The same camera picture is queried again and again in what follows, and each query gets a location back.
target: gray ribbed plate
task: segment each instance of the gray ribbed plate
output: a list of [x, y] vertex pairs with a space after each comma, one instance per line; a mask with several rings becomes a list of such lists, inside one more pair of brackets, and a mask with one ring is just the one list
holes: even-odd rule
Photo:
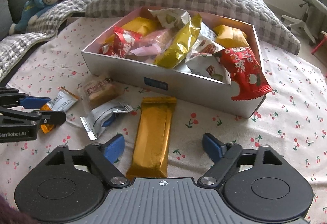
[[[71, 224], [255, 224], [225, 205], [218, 192], [191, 178], [143, 179], [113, 189], [103, 204]], [[296, 220], [292, 224], [307, 224]]]

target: cherry print tablecloth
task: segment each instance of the cherry print tablecloth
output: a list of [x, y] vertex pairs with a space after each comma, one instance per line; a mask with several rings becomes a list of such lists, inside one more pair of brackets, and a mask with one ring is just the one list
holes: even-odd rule
[[[41, 46], [9, 82], [11, 87], [34, 96], [55, 97], [60, 86], [78, 93], [90, 77], [80, 50], [114, 23], [112, 19], [80, 18], [57, 38]], [[326, 83], [320, 70], [306, 61], [260, 42], [264, 73], [273, 92], [250, 119], [243, 119], [178, 100], [169, 147], [169, 177], [199, 178], [212, 162], [203, 152], [202, 135], [210, 132], [222, 142], [235, 141], [244, 148], [270, 144], [312, 185], [315, 198], [306, 219], [327, 220], [327, 103]], [[124, 85], [124, 97], [134, 111], [118, 118], [99, 142], [117, 133], [124, 135], [124, 155], [115, 165], [129, 168], [143, 97], [160, 94]], [[0, 145], [0, 192], [15, 206], [13, 193], [19, 181], [57, 145], [80, 149], [90, 141], [82, 128], [81, 102], [67, 113], [67, 122], [37, 140]]]

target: gray checkered blanket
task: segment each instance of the gray checkered blanket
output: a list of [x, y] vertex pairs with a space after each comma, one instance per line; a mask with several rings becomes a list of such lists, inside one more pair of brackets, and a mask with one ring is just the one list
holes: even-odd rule
[[295, 55], [300, 50], [300, 42], [263, 0], [94, 0], [85, 16], [122, 17], [140, 6], [178, 7], [237, 19], [254, 25], [259, 40]]
[[44, 13], [27, 27], [27, 33], [4, 38], [0, 42], [0, 81], [36, 43], [55, 37], [62, 22], [72, 13], [83, 13], [92, 0], [65, 0]]

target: box of snacks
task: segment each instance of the box of snacks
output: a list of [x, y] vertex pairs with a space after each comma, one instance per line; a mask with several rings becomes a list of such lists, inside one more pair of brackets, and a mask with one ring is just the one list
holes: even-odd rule
[[254, 27], [214, 14], [141, 7], [82, 55], [92, 74], [244, 118], [271, 91]]

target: open cardboard box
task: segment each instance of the open cardboard box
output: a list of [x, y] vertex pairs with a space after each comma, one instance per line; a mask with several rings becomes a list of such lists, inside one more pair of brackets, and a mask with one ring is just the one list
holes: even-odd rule
[[[89, 71], [95, 75], [107, 73], [117, 82], [149, 88], [154, 92], [174, 96], [181, 100], [244, 118], [251, 117], [265, 100], [265, 96], [252, 100], [232, 101], [231, 94], [234, 87], [230, 84], [174, 69], [165, 69], [153, 64], [99, 54], [100, 46], [113, 34], [115, 26], [121, 27], [138, 16], [154, 19], [148, 9], [158, 10], [162, 9], [162, 7], [149, 6], [134, 10], [108, 28], [81, 51]], [[242, 30], [247, 35], [247, 41], [263, 70], [260, 46], [254, 26], [213, 14], [196, 11], [188, 12], [191, 17], [199, 13], [202, 16], [202, 22], [211, 29], [223, 24]]]

